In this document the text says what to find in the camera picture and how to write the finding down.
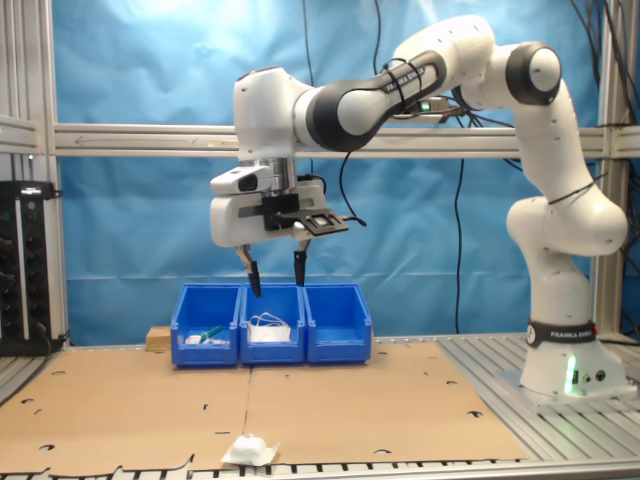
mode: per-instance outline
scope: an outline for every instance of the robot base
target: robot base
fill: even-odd
[[[563,405],[638,396],[622,361],[599,341],[530,347],[524,369],[503,371],[498,381],[514,401],[536,414],[558,413],[553,407]]]

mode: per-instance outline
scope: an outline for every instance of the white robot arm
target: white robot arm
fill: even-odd
[[[391,68],[367,81],[313,88],[282,68],[268,68],[236,82],[240,165],[211,181],[214,242],[237,249],[260,295],[250,244],[292,236],[299,242],[294,263],[302,284],[310,240],[347,230],[353,218],[328,208],[319,181],[298,180],[296,151],[352,152],[390,116],[449,90],[469,109],[510,108],[524,174],[543,194],[517,202],[507,219],[531,277],[522,384],[549,396],[627,390],[620,361],[596,340],[589,285],[572,260],[615,252],[627,221],[586,167],[555,52],[535,42],[497,46],[485,20],[464,16],[416,33],[394,56]]]

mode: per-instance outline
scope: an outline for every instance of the black control box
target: black control box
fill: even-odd
[[[0,356],[46,355],[52,338],[44,182],[0,182]]]

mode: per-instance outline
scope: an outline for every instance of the cardboard floor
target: cardboard floor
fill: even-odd
[[[526,458],[435,344],[378,345],[366,366],[175,370],[170,354],[73,351],[0,408],[0,473],[223,468],[242,434],[273,463]]]

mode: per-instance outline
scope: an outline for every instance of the blue plastic bin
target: blue plastic bin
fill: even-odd
[[[290,342],[248,341],[251,317],[264,312],[289,324]],[[240,361],[246,365],[302,363],[304,352],[305,320],[301,289],[296,285],[262,285],[262,296],[256,297],[245,286],[240,310]]]
[[[371,358],[371,314],[356,284],[303,288],[309,363],[364,363]]]
[[[178,367],[210,367],[238,363],[238,316],[241,285],[185,284],[171,320],[171,361]],[[221,325],[213,339],[227,344],[188,345],[190,335],[200,335]]]

